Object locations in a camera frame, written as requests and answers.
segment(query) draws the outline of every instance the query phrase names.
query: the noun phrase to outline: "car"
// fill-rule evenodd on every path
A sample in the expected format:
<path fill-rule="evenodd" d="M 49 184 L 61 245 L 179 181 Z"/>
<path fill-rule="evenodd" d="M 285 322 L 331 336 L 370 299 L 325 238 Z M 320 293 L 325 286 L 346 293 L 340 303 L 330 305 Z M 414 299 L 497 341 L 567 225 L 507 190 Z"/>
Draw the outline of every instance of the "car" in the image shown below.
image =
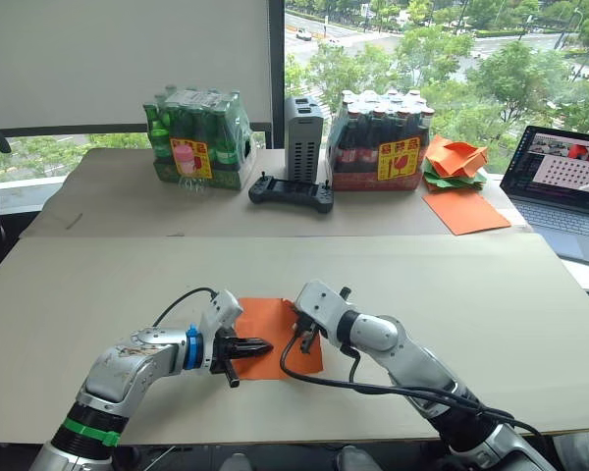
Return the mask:
<path fill-rule="evenodd" d="M 323 42 L 331 47 L 343 47 L 343 44 L 341 43 L 341 41 L 339 41 L 335 37 L 328 37 Z"/>
<path fill-rule="evenodd" d="M 307 31 L 304 27 L 300 27 L 296 30 L 296 38 L 303 39 L 304 41 L 311 41 L 312 33 Z"/>

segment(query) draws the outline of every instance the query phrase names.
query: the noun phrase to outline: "orange paper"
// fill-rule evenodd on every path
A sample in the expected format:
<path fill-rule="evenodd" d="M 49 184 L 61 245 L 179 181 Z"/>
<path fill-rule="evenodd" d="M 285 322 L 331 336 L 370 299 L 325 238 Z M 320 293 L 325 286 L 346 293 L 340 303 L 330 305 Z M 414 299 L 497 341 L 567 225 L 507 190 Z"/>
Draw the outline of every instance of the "orange paper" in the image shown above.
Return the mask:
<path fill-rule="evenodd" d="M 285 299 L 239 299 L 243 312 L 236 321 L 238 337 L 260 337 L 273 344 L 273 350 L 254 358 L 233 360 L 234 368 L 243 380 L 284 380 L 288 377 L 279 366 L 286 344 L 293 337 L 296 314 L 293 304 Z M 321 341 L 317 337 L 309 354 L 300 350 L 299 339 L 288 355 L 288 367 L 302 374 L 323 371 Z"/>
<path fill-rule="evenodd" d="M 509 220 L 473 189 L 430 193 L 423 199 L 457 236 L 510 227 Z"/>
<path fill-rule="evenodd" d="M 487 163 L 487 148 L 474 147 L 466 142 L 452 142 L 435 135 L 425 152 L 426 158 L 440 177 L 475 177 Z"/>

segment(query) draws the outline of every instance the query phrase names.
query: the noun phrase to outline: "game controller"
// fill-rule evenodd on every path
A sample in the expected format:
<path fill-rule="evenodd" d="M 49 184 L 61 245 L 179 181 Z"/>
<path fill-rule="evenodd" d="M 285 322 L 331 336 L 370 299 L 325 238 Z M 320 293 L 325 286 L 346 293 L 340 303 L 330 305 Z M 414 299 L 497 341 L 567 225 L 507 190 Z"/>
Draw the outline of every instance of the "game controller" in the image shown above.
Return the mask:
<path fill-rule="evenodd" d="M 248 190 L 248 197 L 256 204 L 281 201 L 310 206 L 319 213 L 329 213 L 334 206 L 334 191 L 330 188 L 329 181 L 323 184 L 292 182 L 276 179 L 264 172 Z"/>

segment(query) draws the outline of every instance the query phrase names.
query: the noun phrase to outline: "table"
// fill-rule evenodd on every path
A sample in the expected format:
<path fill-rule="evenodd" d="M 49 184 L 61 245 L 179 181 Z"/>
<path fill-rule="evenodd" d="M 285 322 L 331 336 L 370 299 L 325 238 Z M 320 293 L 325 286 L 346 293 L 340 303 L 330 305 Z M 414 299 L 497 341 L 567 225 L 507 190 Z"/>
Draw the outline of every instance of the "table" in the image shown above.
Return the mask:
<path fill-rule="evenodd" d="M 543 431 L 589 428 L 589 298 L 538 235 L 28 237 L 0 266 L 0 442 L 51 438 L 96 356 L 181 292 L 292 299 L 314 278 L 397 316 L 487 404 Z M 350 360 L 322 348 L 324 375 L 346 378 Z M 388 384 L 368 357 L 357 379 Z M 401 398 L 186 372 L 153 385 L 123 443 L 433 436 Z"/>
<path fill-rule="evenodd" d="M 31 236 L 418 236 L 449 234 L 417 191 L 340 192 L 334 209 L 318 214 L 280 203 L 255 205 L 247 195 L 266 171 L 283 176 L 284 150 L 260 150 L 245 190 L 192 195 L 157 179 L 151 150 L 93 149 L 66 178 L 22 237 Z M 325 180 L 321 166 L 318 181 Z M 497 183 L 484 196 L 529 231 Z"/>

